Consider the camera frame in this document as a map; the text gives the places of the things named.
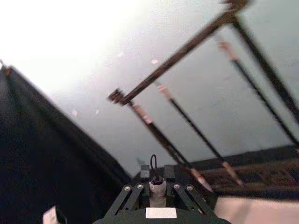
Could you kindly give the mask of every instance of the white label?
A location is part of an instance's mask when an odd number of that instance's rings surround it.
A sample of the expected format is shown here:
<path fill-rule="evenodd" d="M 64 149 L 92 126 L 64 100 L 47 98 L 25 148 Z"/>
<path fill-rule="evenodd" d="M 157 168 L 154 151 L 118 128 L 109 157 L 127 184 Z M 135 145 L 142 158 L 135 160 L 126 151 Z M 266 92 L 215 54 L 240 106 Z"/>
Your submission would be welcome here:
<path fill-rule="evenodd" d="M 177 218 L 176 208 L 146 208 L 145 218 Z"/>

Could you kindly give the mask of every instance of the bolt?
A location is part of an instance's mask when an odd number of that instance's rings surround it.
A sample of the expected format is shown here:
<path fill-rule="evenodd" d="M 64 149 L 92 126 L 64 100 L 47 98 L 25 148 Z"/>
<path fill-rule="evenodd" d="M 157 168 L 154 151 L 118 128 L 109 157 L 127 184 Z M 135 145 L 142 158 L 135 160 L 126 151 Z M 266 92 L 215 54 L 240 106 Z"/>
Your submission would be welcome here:
<path fill-rule="evenodd" d="M 131 187 L 130 186 L 126 186 L 125 190 L 131 190 Z"/>
<path fill-rule="evenodd" d="M 187 190 L 193 190 L 193 187 L 191 185 L 187 186 Z"/>

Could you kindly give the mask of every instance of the white ceiling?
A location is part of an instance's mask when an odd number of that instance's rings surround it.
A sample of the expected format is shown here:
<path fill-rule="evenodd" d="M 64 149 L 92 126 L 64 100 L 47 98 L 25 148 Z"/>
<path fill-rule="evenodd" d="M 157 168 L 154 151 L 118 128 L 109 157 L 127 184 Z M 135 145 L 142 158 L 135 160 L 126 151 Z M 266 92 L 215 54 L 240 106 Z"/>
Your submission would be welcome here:
<path fill-rule="evenodd" d="M 126 93 L 209 22 L 217 0 L 21 1 L 0 3 L 0 58 L 18 68 L 132 175 L 157 155 L 173 164 L 127 107 L 106 97 Z M 299 1 L 254 1 L 242 13 L 269 60 L 299 99 Z M 232 43 L 296 136 L 299 129 L 229 27 Z M 217 49 L 196 48 L 161 79 L 222 155 L 290 144 L 263 104 Z M 150 86 L 135 99 L 190 161 L 213 158 L 180 115 Z"/>

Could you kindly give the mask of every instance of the metal rod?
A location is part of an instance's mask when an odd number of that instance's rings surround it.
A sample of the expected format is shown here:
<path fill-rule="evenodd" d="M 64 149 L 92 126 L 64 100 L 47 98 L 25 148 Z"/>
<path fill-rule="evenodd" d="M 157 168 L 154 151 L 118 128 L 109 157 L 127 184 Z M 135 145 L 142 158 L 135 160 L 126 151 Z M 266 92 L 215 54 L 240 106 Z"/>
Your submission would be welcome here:
<path fill-rule="evenodd" d="M 271 103 L 268 101 L 266 96 L 263 94 L 262 90 L 255 84 L 253 79 L 250 78 L 248 72 L 245 70 L 244 66 L 239 61 L 237 55 L 233 52 L 230 44 L 226 41 L 221 41 L 221 42 L 219 42 L 219 44 L 220 44 L 220 48 L 227 52 L 227 54 L 229 56 L 229 59 L 232 62 L 232 64 L 240 71 L 240 73 L 245 78 L 245 80 L 248 82 L 248 84 L 256 91 L 256 94 L 263 101 L 264 105 L 266 106 L 268 111 L 271 113 L 273 118 L 280 125 L 280 127 L 283 129 L 284 133 L 288 136 L 288 138 L 291 140 L 291 142 L 295 146 L 298 146 L 299 143 L 298 143 L 296 137 L 292 134 L 290 129 L 284 123 L 283 119 L 276 113 L 274 107 L 271 105 Z"/>
<path fill-rule="evenodd" d="M 235 14 L 244 8 L 249 0 L 226 0 L 224 3 L 229 3 L 230 7 L 227 8 L 222 14 L 220 14 L 211 23 L 206 25 L 199 33 L 197 33 L 189 42 L 183 45 L 174 55 L 159 66 L 153 73 L 151 73 L 145 80 L 143 80 L 136 88 L 134 88 L 128 95 L 123 97 L 122 104 L 126 105 L 130 100 L 136 97 L 140 92 L 147 88 L 157 78 L 163 75 L 168 69 L 179 62 L 195 47 L 201 44 L 207 39 L 215 30 L 220 26 L 227 23 L 232 23 Z"/>
<path fill-rule="evenodd" d="M 200 131 L 200 129 L 195 125 L 195 123 L 191 120 L 188 114 L 183 110 L 183 108 L 178 104 L 175 98 L 171 95 L 168 88 L 161 84 L 159 81 L 155 81 L 155 85 L 157 86 L 159 92 L 161 92 L 165 98 L 178 110 L 178 112 L 183 116 L 183 118 L 188 122 L 188 124 L 193 128 L 196 134 L 204 141 L 204 143 L 208 146 L 208 148 L 214 153 L 214 155 L 221 160 L 222 166 L 226 169 L 228 174 L 240 185 L 244 186 L 243 181 L 238 177 L 238 174 L 234 171 L 231 165 L 225 161 L 225 159 L 219 154 L 216 148 L 212 145 L 212 143 L 207 139 L 207 137 Z"/>
<path fill-rule="evenodd" d="M 114 103 L 119 103 L 123 94 L 119 90 L 115 90 L 108 97 L 109 100 Z M 177 162 L 179 167 L 186 171 L 188 175 L 203 186 L 209 192 L 213 192 L 210 185 L 206 182 L 205 178 L 187 161 L 187 159 L 174 147 L 174 145 L 166 138 L 166 136 L 158 129 L 153 120 L 146 114 L 146 112 L 139 106 L 135 105 L 132 101 L 129 102 L 129 107 L 139 117 L 143 124 L 149 129 L 149 131 L 155 136 L 158 142 L 169 153 L 169 155 Z"/>
<path fill-rule="evenodd" d="M 246 28 L 242 25 L 239 18 L 235 17 L 233 26 L 238 31 L 241 38 L 245 41 L 248 48 L 251 50 L 252 54 L 255 56 L 259 65 L 263 69 L 265 76 L 270 81 L 270 83 L 282 99 L 285 106 L 290 110 L 296 122 L 299 124 L 299 109 L 295 103 L 295 100 L 292 98 L 289 91 L 278 77 L 277 73 L 270 66 L 270 63 L 262 55 L 261 51 L 257 48 L 256 43 L 254 43 L 254 40 L 249 37 L 249 35 L 246 32 Z"/>

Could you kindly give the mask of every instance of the dark curtain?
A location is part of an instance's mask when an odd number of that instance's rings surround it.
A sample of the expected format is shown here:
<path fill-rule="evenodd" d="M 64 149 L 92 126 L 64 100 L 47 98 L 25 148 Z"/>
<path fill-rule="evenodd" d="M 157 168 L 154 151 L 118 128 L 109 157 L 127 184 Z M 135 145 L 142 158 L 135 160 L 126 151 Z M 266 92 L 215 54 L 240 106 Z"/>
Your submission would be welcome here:
<path fill-rule="evenodd" d="M 54 205 L 70 224 L 92 223 L 130 181 L 13 67 L 0 71 L 0 157 L 0 223 L 42 223 Z"/>

